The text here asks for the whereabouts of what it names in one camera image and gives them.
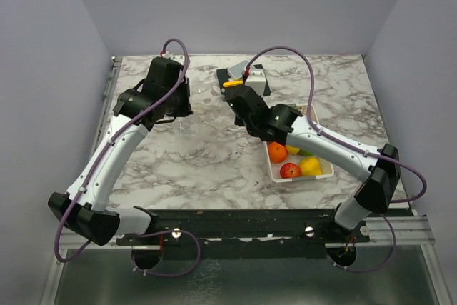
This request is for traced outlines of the white perforated plastic basket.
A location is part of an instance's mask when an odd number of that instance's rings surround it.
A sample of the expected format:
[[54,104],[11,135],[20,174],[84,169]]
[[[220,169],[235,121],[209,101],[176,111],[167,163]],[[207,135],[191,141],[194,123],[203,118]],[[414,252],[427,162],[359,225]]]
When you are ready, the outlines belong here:
[[334,175],[333,164],[310,151],[272,142],[263,145],[273,182],[311,181]]

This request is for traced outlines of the green toy fruit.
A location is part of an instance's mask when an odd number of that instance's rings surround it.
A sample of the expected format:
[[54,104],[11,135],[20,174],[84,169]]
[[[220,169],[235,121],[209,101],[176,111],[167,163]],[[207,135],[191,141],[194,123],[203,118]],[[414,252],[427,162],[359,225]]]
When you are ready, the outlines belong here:
[[303,149],[300,149],[297,153],[299,156],[313,156],[313,153],[310,151],[306,151]]

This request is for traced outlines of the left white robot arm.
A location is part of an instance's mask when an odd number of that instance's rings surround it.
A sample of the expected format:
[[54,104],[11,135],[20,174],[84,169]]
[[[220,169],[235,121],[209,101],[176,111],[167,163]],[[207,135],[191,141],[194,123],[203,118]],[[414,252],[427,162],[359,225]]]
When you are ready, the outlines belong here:
[[152,59],[146,78],[117,99],[104,138],[75,182],[54,192],[48,206],[67,229],[99,246],[115,235],[133,234],[150,244],[158,234],[151,215],[140,209],[108,208],[114,184],[136,147],[156,124],[192,113],[183,60]]

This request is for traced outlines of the yellow toy pear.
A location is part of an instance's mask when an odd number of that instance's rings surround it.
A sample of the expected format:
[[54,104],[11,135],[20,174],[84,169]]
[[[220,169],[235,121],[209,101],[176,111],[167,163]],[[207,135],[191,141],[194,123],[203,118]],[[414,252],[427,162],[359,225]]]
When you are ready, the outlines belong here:
[[300,161],[299,167],[301,168],[302,176],[319,176],[322,175],[322,169],[319,160],[310,156]]

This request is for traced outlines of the black cutting board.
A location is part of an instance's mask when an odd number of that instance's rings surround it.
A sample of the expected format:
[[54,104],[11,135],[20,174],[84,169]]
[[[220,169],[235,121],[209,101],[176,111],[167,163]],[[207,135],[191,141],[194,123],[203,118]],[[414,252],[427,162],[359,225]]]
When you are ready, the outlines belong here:
[[[253,65],[251,65],[250,72],[252,72],[254,70],[261,70],[266,75],[266,70],[264,69],[262,64],[253,64]],[[217,69],[216,70],[216,79],[217,79],[217,82],[219,84],[221,97],[222,97],[223,101],[225,101],[226,100],[226,88],[223,87],[223,83],[227,82],[227,81],[235,81],[235,80],[230,80],[228,72],[227,72],[227,69]],[[267,91],[267,95],[265,95],[264,97],[270,96],[271,95],[271,89],[270,89],[270,86],[269,86],[269,83],[268,83],[268,79],[267,79],[267,90],[266,91]]]

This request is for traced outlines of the clear zip top bag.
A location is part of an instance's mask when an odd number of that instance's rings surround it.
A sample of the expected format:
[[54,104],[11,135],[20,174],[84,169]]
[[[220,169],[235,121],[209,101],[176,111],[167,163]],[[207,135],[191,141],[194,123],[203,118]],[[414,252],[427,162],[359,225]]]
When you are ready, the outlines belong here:
[[192,86],[193,113],[154,128],[153,143],[179,160],[225,159],[239,150],[246,135],[233,125],[233,113],[215,86]]

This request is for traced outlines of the yellow toy mango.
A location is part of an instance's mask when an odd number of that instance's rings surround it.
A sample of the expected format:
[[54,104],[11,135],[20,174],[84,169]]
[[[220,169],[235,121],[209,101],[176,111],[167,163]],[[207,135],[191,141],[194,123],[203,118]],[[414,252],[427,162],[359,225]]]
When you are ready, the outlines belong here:
[[286,147],[287,152],[290,154],[293,154],[293,155],[297,155],[300,151],[299,148],[296,148],[294,146],[285,145],[285,147]]

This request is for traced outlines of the grey white rectangular box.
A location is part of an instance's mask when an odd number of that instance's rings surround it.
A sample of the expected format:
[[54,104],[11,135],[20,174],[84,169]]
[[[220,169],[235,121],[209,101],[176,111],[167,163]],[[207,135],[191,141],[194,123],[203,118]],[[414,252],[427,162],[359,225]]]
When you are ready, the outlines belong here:
[[248,60],[243,60],[243,61],[238,62],[237,64],[229,67],[227,69],[227,72],[228,72],[230,80],[242,79],[246,72],[247,64],[248,64]]

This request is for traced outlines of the yellow handled knife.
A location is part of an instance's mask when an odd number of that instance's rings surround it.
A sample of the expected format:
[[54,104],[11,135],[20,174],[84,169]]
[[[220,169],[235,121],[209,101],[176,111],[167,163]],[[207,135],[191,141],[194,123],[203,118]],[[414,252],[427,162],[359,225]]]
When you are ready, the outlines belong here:
[[235,81],[227,81],[223,83],[224,88],[231,88],[235,86],[243,85],[244,82],[242,80],[235,80]]

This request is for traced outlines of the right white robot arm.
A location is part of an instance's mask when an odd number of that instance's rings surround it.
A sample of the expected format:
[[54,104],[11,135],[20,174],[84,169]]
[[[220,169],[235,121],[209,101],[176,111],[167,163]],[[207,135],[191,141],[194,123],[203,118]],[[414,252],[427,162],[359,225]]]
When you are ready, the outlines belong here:
[[298,109],[278,104],[270,107],[250,86],[224,84],[224,96],[235,113],[235,123],[262,141],[309,151],[339,166],[361,182],[361,186],[342,204],[328,223],[329,236],[345,241],[369,214],[384,214],[400,179],[394,160],[398,149],[385,144],[382,149],[358,143],[304,116]]

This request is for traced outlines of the orange toy fruit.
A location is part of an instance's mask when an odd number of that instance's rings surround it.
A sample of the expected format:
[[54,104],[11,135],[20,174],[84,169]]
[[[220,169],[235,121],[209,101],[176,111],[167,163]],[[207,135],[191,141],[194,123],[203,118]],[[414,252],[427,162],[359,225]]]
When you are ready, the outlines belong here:
[[288,151],[285,146],[271,142],[268,144],[268,157],[272,164],[280,164],[288,158]]

